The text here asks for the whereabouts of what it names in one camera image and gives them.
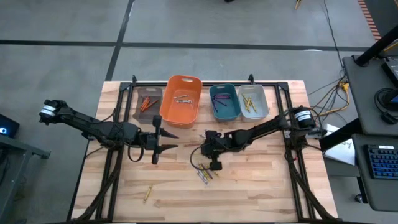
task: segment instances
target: blue keyboard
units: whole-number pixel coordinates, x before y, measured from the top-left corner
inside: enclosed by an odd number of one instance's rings
[[[373,179],[398,180],[398,146],[367,145],[366,150]]]

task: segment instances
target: gray desk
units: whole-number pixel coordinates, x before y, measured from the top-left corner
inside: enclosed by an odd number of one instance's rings
[[[364,145],[398,146],[398,138],[353,135],[357,165],[361,174],[361,194],[364,202],[368,201],[373,210],[398,212],[398,180],[372,179],[369,173],[368,158]]]
[[[357,166],[352,166],[327,157],[324,157],[323,160],[325,161],[326,170],[330,176],[360,177]]]
[[[374,94],[378,90],[394,86],[381,68],[383,60],[371,60],[366,67],[360,67],[355,64],[353,57],[345,57],[343,64],[358,118],[321,139],[322,151],[352,138],[360,175],[357,180],[363,201],[369,203],[374,210],[398,212],[398,181],[370,178],[368,161],[363,151],[365,144],[398,145],[398,124],[385,123],[374,104]]]
[[[5,223],[30,157],[38,155],[42,159],[48,159],[50,152],[26,145],[1,134],[0,148],[8,152],[10,164],[4,181],[0,185],[0,223]]]
[[[343,58],[358,118],[321,139],[323,150],[350,139],[352,134],[398,136],[398,125],[385,123],[373,100],[374,94],[381,88],[394,88],[381,68],[382,63],[383,60],[376,59],[371,60],[366,67],[360,67],[352,57]]]

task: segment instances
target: concrete floor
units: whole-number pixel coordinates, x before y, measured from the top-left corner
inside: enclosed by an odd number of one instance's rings
[[[0,40],[115,42],[128,0],[3,0]],[[125,42],[333,46],[325,8],[306,0],[135,0]],[[327,0],[337,44],[369,47],[371,31],[357,0]],[[66,125],[44,126],[38,113],[45,99],[62,99],[94,116],[113,47],[0,45],[0,113],[21,123],[23,142],[51,151],[33,159],[24,198],[9,222],[61,222],[67,217],[87,141]],[[343,56],[361,52],[341,52]],[[122,47],[112,80],[166,80],[174,74],[202,80],[305,80],[307,91],[336,80],[335,51],[174,49]],[[310,96],[316,103],[327,90]],[[342,105],[338,100],[336,106]],[[357,117],[354,104],[340,113]],[[331,115],[325,121],[343,126]],[[398,214],[371,211],[353,201],[355,179],[330,178],[339,217],[347,221],[394,223]]]

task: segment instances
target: desk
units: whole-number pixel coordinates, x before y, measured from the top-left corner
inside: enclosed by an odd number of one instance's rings
[[[4,176],[3,183],[0,185],[0,223],[5,223],[30,157],[38,155],[42,159],[48,159],[50,152],[32,147],[1,134],[0,149],[7,151],[9,159],[8,171]]]
[[[352,134],[398,136],[398,125],[390,125],[380,118],[380,111],[374,104],[374,94],[381,88],[394,88],[384,73],[383,60],[371,60],[366,67],[355,64],[352,57],[343,58],[349,86],[353,94],[358,118],[346,124],[333,134],[320,140],[322,149],[331,147],[351,138]]]
[[[364,145],[367,144],[396,146],[398,145],[398,139],[354,134],[353,144],[369,205],[373,210],[377,211],[398,212],[398,181],[372,179],[369,173],[368,158],[366,157],[367,150],[364,148]]]
[[[322,150],[327,150],[351,137],[353,141],[355,138],[356,143],[354,142],[354,146],[360,171],[358,184],[362,195],[367,197],[364,202],[368,202],[375,210],[398,212],[398,200],[396,200],[398,198],[396,193],[398,182],[371,179],[367,167],[368,162],[362,151],[363,144],[388,144],[389,142],[394,142],[391,137],[398,136],[398,125],[385,123],[380,118],[381,113],[376,108],[373,100],[374,94],[378,90],[381,88],[394,88],[394,86],[381,68],[383,60],[373,59],[369,62],[369,65],[360,67],[355,64],[352,57],[345,57],[343,58],[343,63],[356,111],[358,112],[358,118],[333,134],[321,139],[321,148]]]
[[[119,82],[105,82],[99,100],[97,119],[104,119],[116,106]],[[289,81],[293,106],[309,106],[303,81]],[[134,88],[131,114],[137,104]],[[278,114],[275,90],[264,87],[272,119]],[[153,131],[150,124],[139,124],[132,116],[129,122],[139,125],[144,131]],[[131,162],[124,151],[118,196],[114,210],[114,222],[294,222],[297,221],[287,162],[284,159],[284,140],[276,132],[256,140],[245,151],[220,156],[223,170],[218,172],[209,185],[205,185],[189,163],[189,155],[203,141],[206,129],[219,132],[253,127],[253,123],[242,123],[238,118],[227,123],[217,123],[211,110],[208,87],[203,87],[196,123],[191,129],[178,129],[162,123],[179,139],[162,139],[162,144],[178,144],[180,147],[163,152],[159,163],[151,164],[151,151],[146,151],[140,162]],[[88,153],[99,148],[91,142]],[[134,149],[132,157],[139,155]],[[303,151],[310,187],[321,204],[337,217],[330,184],[319,150],[307,148]],[[103,176],[106,150],[96,152],[84,163],[72,218],[81,215],[98,193]],[[197,154],[194,161],[209,160]],[[153,191],[143,204],[149,186]],[[300,193],[303,209],[305,200]],[[104,214],[108,211],[104,204]]]

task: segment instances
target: white bin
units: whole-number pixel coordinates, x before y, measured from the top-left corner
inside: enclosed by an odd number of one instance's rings
[[[257,111],[254,111],[253,107],[250,107],[250,113],[246,109],[244,104],[243,96],[251,100],[256,107]],[[255,122],[264,119],[268,114],[268,104],[266,99],[266,94],[262,85],[242,85],[238,89],[239,104],[242,110],[242,120],[244,122]]]

